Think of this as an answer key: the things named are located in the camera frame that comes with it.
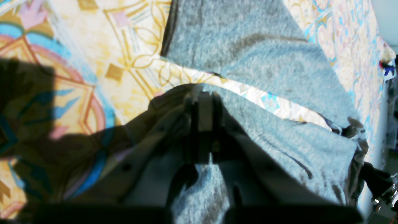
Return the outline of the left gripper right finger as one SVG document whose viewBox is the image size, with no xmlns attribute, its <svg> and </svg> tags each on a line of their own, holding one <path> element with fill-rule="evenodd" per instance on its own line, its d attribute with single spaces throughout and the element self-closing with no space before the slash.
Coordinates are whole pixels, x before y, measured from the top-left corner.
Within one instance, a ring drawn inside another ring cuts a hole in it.
<svg viewBox="0 0 398 224">
<path fill-rule="evenodd" d="M 358 224 L 357 209 L 305 189 L 254 143 L 216 92 L 199 93 L 199 163 L 218 164 L 230 208 L 223 224 Z"/>
</svg>

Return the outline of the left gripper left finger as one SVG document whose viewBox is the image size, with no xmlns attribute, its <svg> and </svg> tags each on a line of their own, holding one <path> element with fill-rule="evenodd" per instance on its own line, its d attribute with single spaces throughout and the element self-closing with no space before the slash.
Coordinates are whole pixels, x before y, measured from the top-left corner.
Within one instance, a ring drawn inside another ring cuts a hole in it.
<svg viewBox="0 0 398 224">
<path fill-rule="evenodd" d="M 172 204 L 198 174 L 197 94 L 175 87 L 115 128 L 121 161 L 62 203 L 25 206 L 28 224 L 174 224 Z"/>
</svg>

